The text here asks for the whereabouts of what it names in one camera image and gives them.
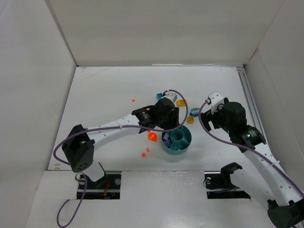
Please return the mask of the orange round dome lego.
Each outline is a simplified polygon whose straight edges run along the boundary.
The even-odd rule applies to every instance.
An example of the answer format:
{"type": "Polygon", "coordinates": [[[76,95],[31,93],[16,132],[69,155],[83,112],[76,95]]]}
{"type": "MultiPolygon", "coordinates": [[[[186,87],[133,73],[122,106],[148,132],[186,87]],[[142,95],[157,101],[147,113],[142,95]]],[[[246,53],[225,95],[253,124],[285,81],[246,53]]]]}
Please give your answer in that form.
{"type": "Polygon", "coordinates": [[[152,142],[157,142],[157,134],[154,132],[150,132],[148,134],[148,139],[152,142]]]}

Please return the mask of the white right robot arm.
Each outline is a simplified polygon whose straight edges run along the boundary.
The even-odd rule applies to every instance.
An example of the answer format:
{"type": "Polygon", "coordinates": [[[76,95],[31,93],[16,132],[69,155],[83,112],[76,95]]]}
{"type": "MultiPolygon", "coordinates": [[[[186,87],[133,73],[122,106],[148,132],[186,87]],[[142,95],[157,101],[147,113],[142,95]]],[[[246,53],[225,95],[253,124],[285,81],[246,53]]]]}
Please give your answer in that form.
{"type": "Polygon", "coordinates": [[[199,122],[205,132],[222,129],[230,140],[223,143],[236,146],[255,166],[267,184],[250,180],[243,167],[236,162],[221,168],[220,173],[205,180],[208,189],[238,187],[259,202],[277,228],[294,228],[304,220],[304,192],[290,179],[271,152],[261,154],[255,146],[266,140],[255,127],[247,124],[246,111],[238,102],[230,102],[218,92],[210,94],[204,105],[211,108],[199,112],[199,122]]]}

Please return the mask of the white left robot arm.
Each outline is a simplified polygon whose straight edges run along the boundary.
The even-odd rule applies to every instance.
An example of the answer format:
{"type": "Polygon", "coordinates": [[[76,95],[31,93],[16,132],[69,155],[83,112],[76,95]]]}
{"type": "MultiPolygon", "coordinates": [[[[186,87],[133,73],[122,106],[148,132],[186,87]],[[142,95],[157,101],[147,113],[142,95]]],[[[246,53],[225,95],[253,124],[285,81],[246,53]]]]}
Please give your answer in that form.
{"type": "Polygon", "coordinates": [[[162,98],[155,105],[139,108],[116,121],[96,128],[76,125],[61,148],[74,173],[81,172],[92,182],[99,182],[105,177],[105,171],[101,164],[94,161],[96,149],[156,127],[169,131],[179,125],[179,108],[170,99],[162,98]]]}

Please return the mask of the yellow curved lego brick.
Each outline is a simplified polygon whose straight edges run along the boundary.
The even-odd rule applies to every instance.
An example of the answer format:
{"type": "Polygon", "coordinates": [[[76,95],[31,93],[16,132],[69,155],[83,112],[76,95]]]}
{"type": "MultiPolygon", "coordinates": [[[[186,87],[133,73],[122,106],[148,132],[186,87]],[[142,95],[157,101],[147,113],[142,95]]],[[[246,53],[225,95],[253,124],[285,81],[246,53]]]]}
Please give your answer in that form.
{"type": "Polygon", "coordinates": [[[176,105],[177,105],[178,107],[184,107],[184,106],[187,105],[187,100],[183,100],[183,99],[177,100],[177,101],[176,101],[176,105]]]}

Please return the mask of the teal square lego brick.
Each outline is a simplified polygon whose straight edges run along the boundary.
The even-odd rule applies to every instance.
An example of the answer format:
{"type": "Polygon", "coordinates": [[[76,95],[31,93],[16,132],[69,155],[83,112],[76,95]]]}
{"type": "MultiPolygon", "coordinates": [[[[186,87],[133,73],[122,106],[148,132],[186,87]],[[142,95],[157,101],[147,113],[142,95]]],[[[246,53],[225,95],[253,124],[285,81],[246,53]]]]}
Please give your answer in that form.
{"type": "Polygon", "coordinates": [[[162,93],[158,93],[158,94],[156,95],[156,97],[157,97],[157,99],[159,100],[159,99],[161,99],[161,98],[163,97],[163,94],[162,94],[162,93]]]}

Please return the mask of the yellow square lego brick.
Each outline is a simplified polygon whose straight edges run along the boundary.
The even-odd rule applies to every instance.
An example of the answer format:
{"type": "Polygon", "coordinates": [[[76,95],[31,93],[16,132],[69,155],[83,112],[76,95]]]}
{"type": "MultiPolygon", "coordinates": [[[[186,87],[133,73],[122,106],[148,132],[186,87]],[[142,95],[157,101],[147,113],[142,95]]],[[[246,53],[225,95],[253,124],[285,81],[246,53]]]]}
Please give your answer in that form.
{"type": "Polygon", "coordinates": [[[188,124],[193,124],[194,122],[195,122],[195,119],[194,119],[193,116],[188,116],[188,117],[187,117],[187,123],[188,123],[188,124]]]}

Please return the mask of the teal round divided container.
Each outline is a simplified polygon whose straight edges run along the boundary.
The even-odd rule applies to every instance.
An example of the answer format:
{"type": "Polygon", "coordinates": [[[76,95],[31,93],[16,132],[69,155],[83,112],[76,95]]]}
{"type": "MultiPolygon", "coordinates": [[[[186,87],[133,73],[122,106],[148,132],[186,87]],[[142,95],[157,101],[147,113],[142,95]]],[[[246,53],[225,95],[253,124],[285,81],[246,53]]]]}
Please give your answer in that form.
{"type": "Polygon", "coordinates": [[[164,151],[167,154],[170,155],[182,155],[184,154],[187,149],[189,148],[191,141],[192,141],[192,135],[190,130],[186,126],[182,126],[174,131],[171,132],[162,132],[161,133],[161,140],[162,140],[162,146],[164,151]],[[169,140],[171,141],[171,147],[166,147],[164,145],[164,139],[163,136],[165,133],[168,133],[170,135],[169,140]]]}

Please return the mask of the teal frog lotus lego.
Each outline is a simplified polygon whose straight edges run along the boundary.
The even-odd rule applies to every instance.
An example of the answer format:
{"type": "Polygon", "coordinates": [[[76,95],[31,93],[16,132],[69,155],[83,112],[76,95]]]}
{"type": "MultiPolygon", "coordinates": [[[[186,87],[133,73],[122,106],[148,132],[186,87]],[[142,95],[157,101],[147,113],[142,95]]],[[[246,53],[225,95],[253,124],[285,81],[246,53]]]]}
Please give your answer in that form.
{"type": "Polygon", "coordinates": [[[200,108],[195,107],[190,110],[190,116],[197,117],[200,114],[200,108]]]}

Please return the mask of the aluminium rail at right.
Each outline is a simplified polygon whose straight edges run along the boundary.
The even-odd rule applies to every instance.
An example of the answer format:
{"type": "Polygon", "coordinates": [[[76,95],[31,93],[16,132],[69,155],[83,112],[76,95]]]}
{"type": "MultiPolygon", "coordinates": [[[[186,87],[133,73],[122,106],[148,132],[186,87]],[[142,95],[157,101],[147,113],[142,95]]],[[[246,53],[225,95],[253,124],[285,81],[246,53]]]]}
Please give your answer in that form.
{"type": "Polygon", "coordinates": [[[260,116],[259,116],[259,113],[258,113],[258,110],[257,110],[257,106],[256,106],[256,103],[255,103],[255,100],[254,100],[254,97],[253,97],[253,94],[252,94],[252,91],[251,91],[251,88],[250,88],[250,85],[249,85],[249,81],[247,79],[247,75],[246,75],[246,72],[245,72],[245,67],[244,66],[238,66],[237,67],[237,72],[238,72],[238,75],[239,75],[239,78],[240,78],[241,85],[243,87],[243,91],[244,91],[245,98],[246,98],[246,101],[247,101],[247,105],[248,105],[248,108],[249,108],[249,112],[250,112],[250,115],[251,115],[251,118],[252,118],[252,121],[253,121],[253,125],[264,136],[265,131],[264,131],[264,128],[263,128],[263,125],[262,125],[262,122],[261,122],[261,119],[260,119],[260,116]]]}

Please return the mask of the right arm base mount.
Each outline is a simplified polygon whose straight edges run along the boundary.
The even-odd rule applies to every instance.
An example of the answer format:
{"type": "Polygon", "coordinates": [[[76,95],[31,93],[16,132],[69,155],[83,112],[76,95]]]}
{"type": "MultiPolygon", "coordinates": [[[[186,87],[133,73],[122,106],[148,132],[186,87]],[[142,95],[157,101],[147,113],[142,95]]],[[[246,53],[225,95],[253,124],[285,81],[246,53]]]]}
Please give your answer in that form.
{"type": "Polygon", "coordinates": [[[239,187],[232,184],[230,176],[242,167],[233,162],[220,169],[220,171],[205,171],[203,185],[207,191],[207,199],[251,199],[239,187]]]}

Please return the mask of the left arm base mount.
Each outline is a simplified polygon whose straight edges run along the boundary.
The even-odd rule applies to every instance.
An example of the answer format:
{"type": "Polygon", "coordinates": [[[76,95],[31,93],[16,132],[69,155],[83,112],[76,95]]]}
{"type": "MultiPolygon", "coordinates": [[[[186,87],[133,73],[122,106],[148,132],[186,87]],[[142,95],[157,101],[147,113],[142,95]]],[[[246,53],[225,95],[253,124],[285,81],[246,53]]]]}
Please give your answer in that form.
{"type": "Polygon", "coordinates": [[[122,173],[119,171],[107,172],[105,180],[95,183],[87,178],[87,188],[84,194],[86,200],[119,200],[122,173]]]}

